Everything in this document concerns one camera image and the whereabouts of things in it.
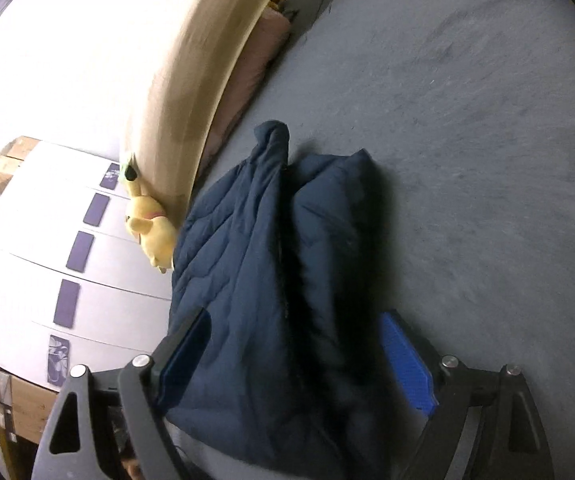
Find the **person's hand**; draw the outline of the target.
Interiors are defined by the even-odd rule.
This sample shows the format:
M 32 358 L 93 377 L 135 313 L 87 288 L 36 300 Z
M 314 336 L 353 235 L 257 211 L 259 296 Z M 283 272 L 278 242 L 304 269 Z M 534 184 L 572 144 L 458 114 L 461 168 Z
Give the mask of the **person's hand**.
M 131 480 L 143 480 L 140 464 L 135 457 L 123 457 L 120 461 Z

